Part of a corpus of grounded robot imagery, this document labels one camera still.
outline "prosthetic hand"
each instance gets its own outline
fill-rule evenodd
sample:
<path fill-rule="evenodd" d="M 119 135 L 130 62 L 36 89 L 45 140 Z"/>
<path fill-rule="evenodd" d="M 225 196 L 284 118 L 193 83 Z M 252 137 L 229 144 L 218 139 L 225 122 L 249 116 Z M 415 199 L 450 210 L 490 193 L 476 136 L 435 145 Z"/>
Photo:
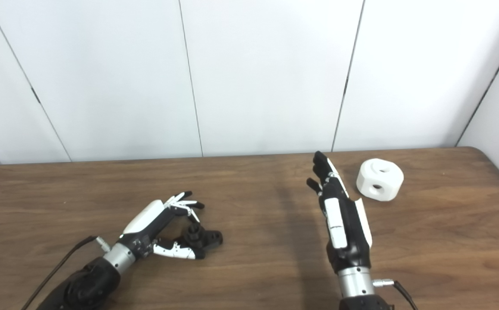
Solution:
<path fill-rule="evenodd" d="M 362 199 L 349 198 L 338 171 L 321 152 L 313 159 L 313 172 L 320 184 L 307 179 L 307 185 L 318 195 L 330 240 L 326 245 L 328 260 L 338 275 L 342 300 L 340 310 L 387 310 L 390 306 L 374 292 L 375 287 L 393 285 L 415 308 L 409 294 L 391 279 L 372 281 L 370 247 L 372 235 Z"/>
<path fill-rule="evenodd" d="M 200 220 L 193 208 L 201 209 L 204 205 L 197 201 L 183 200 L 191 194 L 192 192 L 181 192 L 169 198 L 165 203 L 161 200 L 151 202 L 125 227 L 123 234 L 119 236 L 113 247 L 110 247 L 101 237 L 86 239 L 85 243 L 95 239 L 106 253 L 68 277 L 45 298 L 37 309 L 98 310 L 102 308 L 106 298 L 118 287 L 121 274 L 133 263 L 152 253 L 184 259 L 206 257 L 206 251 L 222 244 L 222 234 L 219 231 L 206 231 L 200 226 Z M 172 241 L 157 238 L 159 232 L 175 216 L 187 216 L 192 221 L 184 236 Z M 41 286 L 35 291 L 24 309 L 40 288 Z"/>

